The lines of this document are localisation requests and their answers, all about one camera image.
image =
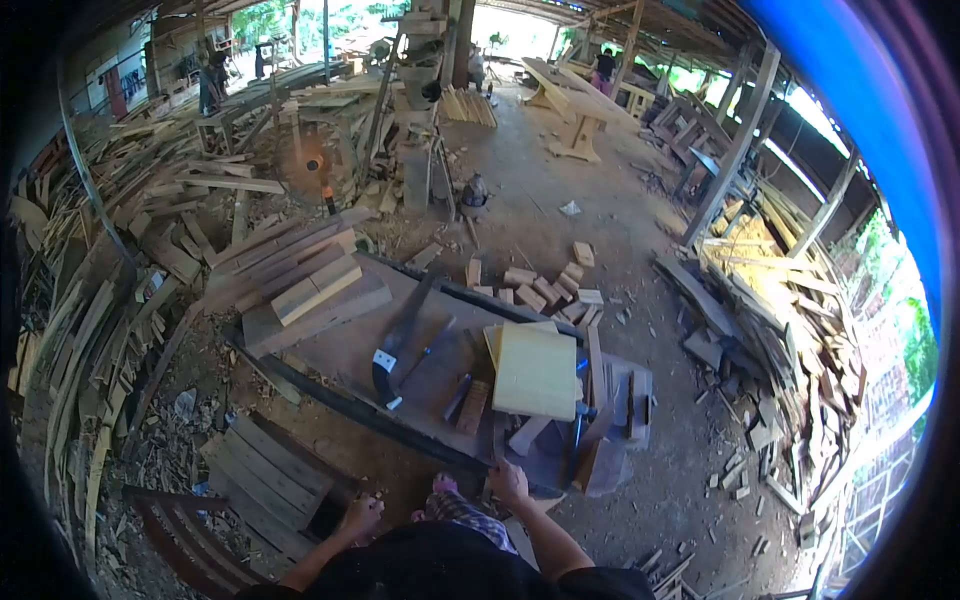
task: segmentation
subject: plaid fabric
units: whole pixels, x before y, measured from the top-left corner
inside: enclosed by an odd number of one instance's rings
[[[460,523],[481,533],[504,552],[516,554],[514,545],[507,536],[507,528],[492,516],[486,516],[457,492],[431,493],[426,498],[426,517]]]

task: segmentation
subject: hand tool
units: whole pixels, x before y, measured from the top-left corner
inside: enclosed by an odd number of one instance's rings
[[[426,274],[413,294],[407,299],[403,308],[394,319],[393,326],[383,344],[373,353],[373,386],[377,392],[377,401],[388,410],[395,410],[403,397],[394,392],[393,385],[390,383],[390,372],[396,366],[396,355],[403,348],[410,336],[414,322],[417,320],[417,313],[426,300],[426,295],[433,287],[437,276],[432,273]]]

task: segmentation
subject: black shirt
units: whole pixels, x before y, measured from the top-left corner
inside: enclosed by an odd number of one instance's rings
[[[237,600],[323,598],[497,598],[653,600],[646,576],[617,568],[582,568],[556,583],[516,554],[450,521],[403,525],[365,548],[333,557],[300,594],[283,586],[254,586]]]
[[[614,60],[612,56],[609,54],[597,55],[597,73],[609,79],[613,74],[613,69],[615,67],[616,60]]]

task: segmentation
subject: wooden post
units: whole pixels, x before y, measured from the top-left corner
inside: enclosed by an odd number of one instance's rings
[[[324,0],[324,81],[330,86],[330,1]]]
[[[546,54],[546,62],[550,62],[550,59],[553,58],[553,51],[557,48],[558,37],[560,37],[560,25],[557,26],[557,31],[553,33],[553,41],[550,42],[550,52]]]
[[[806,228],[804,234],[800,236],[800,239],[797,240],[797,243],[790,249],[790,252],[786,254],[788,257],[796,258],[803,256],[807,249],[813,244],[813,241],[817,239],[821,231],[827,226],[827,223],[830,222],[833,215],[836,214],[837,208],[843,203],[843,197],[844,194],[847,193],[847,187],[850,185],[850,182],[853,180],[853,175],[856,173],[856,165],[859,160],[860,152],[856,148],[853,148],[850,152],[850,160],[847,161],[844,170],[840,172],[840,176],[837,178],[837,181],[833,183],[829,194],[827,194],[827,201],[817,210],[817,214],[813,215],[813,220],[810,221],[810,225]]]
[[[643,16],[643,7],[645,0],[639,0],[634,6],[634,20],[630,23],[630,31],[627,32],[627,43],[623,46],[623,60],[620,61],[620,68],[616,70],[616,78],[613,79],[613,86],[610,88],[610,98],[616,102],[616,94],[620,91],[623,84],[623,76],[628,70],[634,68],[634,46],[636,45],[636,32],[640,29],[640,18]]]
[[[200,68],[206,66],[207,59],[209,58],[206,54],[206,26],[204,25],[204,0],[195,0],[194,2],[194,11],[197,12],[197,59],[200,63]]]
[[[750,55],[750,44],[740,48],[740,62],[736,66],[733,77],[731,77],[727,83],[727,89],[723,92],[723,98],[720,99],[720,106],[717,107],[716,114],[713,115],[718,125],[723,125],[723,120],[727,118],[727,108],[729,108],[730,103],[733,102],[733,94],[735,94],[736,90],[743,84],[743,76],[750,66]]]
[[[770,95],[770,88],[773,87],[774,79],[777,77],[778,65],[780,65],[780,50],[768,41],[767,47],[763,51],[763,63],[760,65],[760,74],[756,78],[756,88],[751,96],[750,105],[741,114],[743,122],[736,130],[736,136],[733,138],[730,149],[727,150],[720,161],[720,173],[710,182],[704,200],[697,208],[697,214],[694,215],[689,227],[684,232],[684,237],[681,240],[684,246],[689,248],[693,245],[694,240],[713,220],[723,203],[724,197],[727,195],[727,187],[740,167],[743,157],[747,154],[750,141],[754,138],[754,129],[756,129],[756,123],[760,120],[763,101]]]
[[[100,198],[100,190],[97,189],[97,184],[93,182],[93,178],[90,176],[90,170],[86,167],[86,158],[84,158],[84,153],[77,144],[77,137],[73,133],[73,124],[70,122],[70,101],[66,96],[66,81],[63,77],[63,59],[57,60],[57,92],[60,96],[60,117],[63,119],[63,132],[66,134],[66,142],[70,146],[70,154],[73,155],[74,164],[77,165],[77,174],[80,175],[80,181],[84,183],[86,195],[90,198],[90,205],[93,206],[93,211],[100,217],[107,235],[116,244],[124,261],[131,268],[136,269],[133,257],[120,236],[117,235],[116,229],[113,228],[113,222],[107,216],[104,201]]]

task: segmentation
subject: stacked wood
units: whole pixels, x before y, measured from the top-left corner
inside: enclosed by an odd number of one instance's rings
[[[452,121],[478,123],[484,127],[496,127],[496,116],[490,102],[481,94],[468,89],[454,89],[451,85],[441,97],[444,116]]]

